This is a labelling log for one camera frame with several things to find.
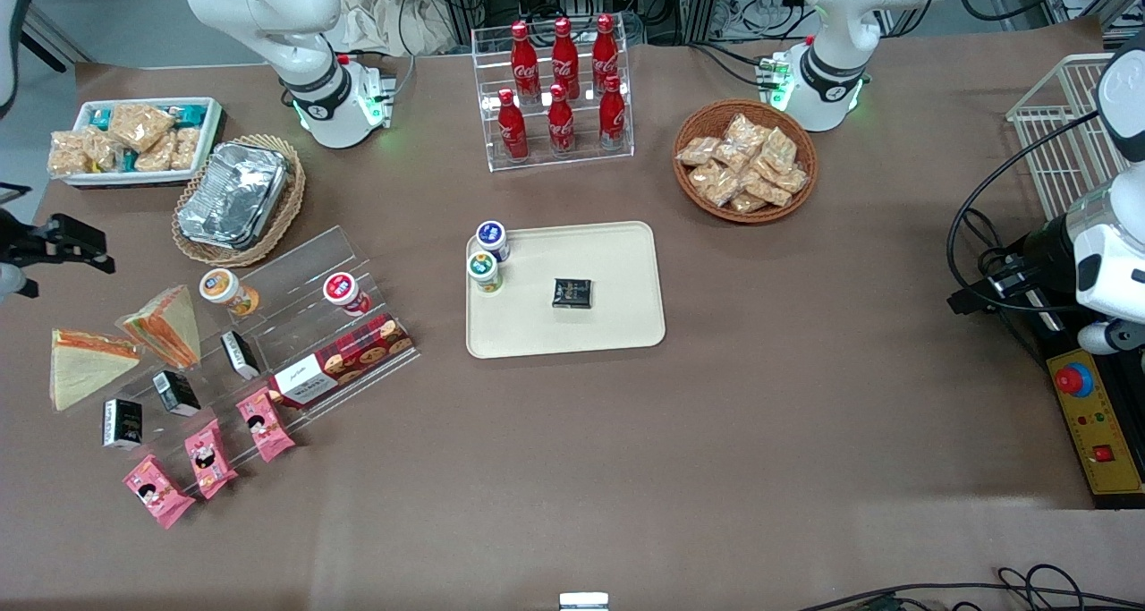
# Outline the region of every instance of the small black box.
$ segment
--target small black box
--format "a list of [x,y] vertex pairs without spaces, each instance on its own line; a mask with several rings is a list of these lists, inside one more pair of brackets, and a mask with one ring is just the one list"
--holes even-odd
[[183,374],[175,371],[164,370],[151,379],[156,390],[159,391],[159,400],[163,407],[172,414],[180,416],[195,416],[199,412],[199,399],[195,398],[191,383]]
[[143,406],[125,399],[103,404],[103,447],[136,449],[143,443]]
[[592,280],[568,280],[556,278],[556,289],[553,292],[554,308],[570,310],[592,309]]
[[234,333],[234,331],[222,334],[222,347],[227,350],[230,366],[237,371],[238,375],[246,380],[259,378],[261,372],[259,364],[254,360],[254,355],[251,354],[251,347],[239,334]]

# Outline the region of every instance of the wicker basket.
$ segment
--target wicker basket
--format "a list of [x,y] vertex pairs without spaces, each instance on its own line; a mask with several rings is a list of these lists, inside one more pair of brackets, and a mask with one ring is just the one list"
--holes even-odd
[[216,265],[216,268],[240,268],[240,265],[250,265],[261,261],[262,257],[270,255],[270,252],[282,240],[283,235],[286,232],[286,228],[290,223],[294,221],[294,216],[302,208],[302,191],[306,190],[306,172],[302,170],[302,161],[299,161],[298,151],[294,150],[293,145],[283,142],[282,138],[270,137],[267,134],[253,134],[246,137],[235,138],[234,142],[246,143],[246,145],[258,145],[262,148],[269,148],[270,150],[277,150],[279,153],[286,156],[286,159],[291,162],[290,176],[286,178],[286,187],[283,188],[282,196],[278,198],[278,204],[275,205],[274,215],[270,215],[269,223],[266,227],[266,232],[262,235],[262,239],[254,247],[245,249],[245,252],[235,252],[231,248],[212,247],[208,244],[200,244],[200,241],[191,241],[183,237],[182,232],[179,231],[179,219],[177,213],[187,200],[191,198],[192,193],[199,187],[203,180],[203,175],[207,170],[211,164],[211,158],[207,159],[205,164],[195,172],[195,176],[191,182],[187,184],[187,190],[183,191],[182,198],[175,205],[175,215],[171,220],[171,232],[175,237],[175,245],[177,245],[180,252],[187,253],[187,256],[191,257],[192,261],[200,261],[200,263],[206,263],[211,265]]
[[[800,164],[803,170],[807,174],[807,185],[802,191],[796,192],[795,198],[785,207],[771,207],[768,205],[768,207],[763,207],[757,212],[750,213],[737,213],[729,211],[729,208],[716,207],[716,205],[708,203],[706,199],[701,198],[688,178],[689,168],[674,158],[674,154],[679,153],[695,137],[724,138],[724,130],[731,125],[732,118],[736,113],[743,113],[744,117],[755,121],[756,125],[780,127],[799,148],[796,153],[796,161]],[[711,215],[735,221],[735,223],[767,223],[767,221],[782,219],[782,216],[788,215],[788,213],[802,207],[803,203],[806,203],[811,191],[815,190],[815,182],[819,178],[819,158],[815,156],[815,145],[811,142],[811,135],[807,134],[807,130],[803,129],[803,126],[798,125],[795,119],[787,117],[785,113],[781,113],[768,104],[759,101],[748,101],[747,98],[725,98],[724,101],[704,105],[703,109],[698,109],[695,113],[692,113],[692,117],[688,117],[687,121],[684,121],[684,125],[680,126],[679,134],[676,135],[676,149],[672,150],[672,167],[676,170],[676,180],[680,183],[680,188],[685,195],[692,198],[693,203],[698,205],[700,208],[711,213]]]

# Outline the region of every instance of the red bottle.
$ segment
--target red bottle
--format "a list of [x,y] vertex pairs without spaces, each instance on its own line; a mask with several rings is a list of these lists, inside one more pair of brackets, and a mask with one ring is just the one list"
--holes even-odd
[[548,106],[548,143],[553,146],[556,158],[568,158],[574,146],[572,109],[564,97],[564,86],[554,82],[548,93],[553,95],[553,104]]
[[569,98],[581,97],[581,77],[576,46],[572,45],[572,22],[561,16],[556,19],[556,41],[553,43],[553,80],[564,88]]
[[605,95],[600,97],[600,146],[621,150],[624,145],[624,97],[621,96],[621,77],[605,78]]
[[513,104],[513,90],[503,88],[497,94],[502,109],[497,113],[497,122],[502,129],[502,141],[508,151],[508,161],[519,164],[529,158],[529,138],[524,135],[524,117]]
[[529,25],[524,21],[513,23],[513,51],[508,62],[513,66],[516,95],[522,105],[540,103],[540,73],[537,72],[537,51],[529,43]]
[[616,37],[613,16],[597,16],[597,43],[592,45],[592,90],[597,98],[605,94],[605,78],[616,73]]

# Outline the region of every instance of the red cookie box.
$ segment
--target red cookie box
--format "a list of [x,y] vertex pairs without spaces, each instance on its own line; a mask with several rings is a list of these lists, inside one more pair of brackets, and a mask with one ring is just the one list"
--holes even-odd
[[311,407],[339,388],[354,382],[384,359],[413,347],[401,323],[389,314],[340,336],[315,354],[274,375],[273,388],[282,403],[297,410]]

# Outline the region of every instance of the brown table surface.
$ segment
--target brown table surface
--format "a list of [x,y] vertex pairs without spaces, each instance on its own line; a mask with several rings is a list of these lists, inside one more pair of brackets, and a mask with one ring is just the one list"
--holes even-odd
[[[53,414],[48,334],[111,333],[204,265],[171,240],[180,190],[53,183],[41,219],[104,229],[119,272],[37,265],[41,297],[0,309],[0,606],[505,610],[600,589],[618,610],[793,609],[1039,561],[1145,596],[1145,514],[1089,509],[1047,380],[945,302],[953,212],[1016,149],[1004,111],[1099,49],[1095,23],[885,41],[862,105],[814,137],[815,195],[761,228],[676,184],[680,122],[747,93],[686,48],[633,49],[634,158],[496,175],[467,57],[419,61],[395,127],[347,151],[302,132],[269,68],[81,69],[81,98],[211,95],[226,137],[294,143],[307,196],[278,252],[342,224],[423,358],[164,532],[98,424]],[[981,205],[1005,236],[1039,223],[1027,178]],[[487,219],[649,223],[664,341],[471,358],[461,256]]]

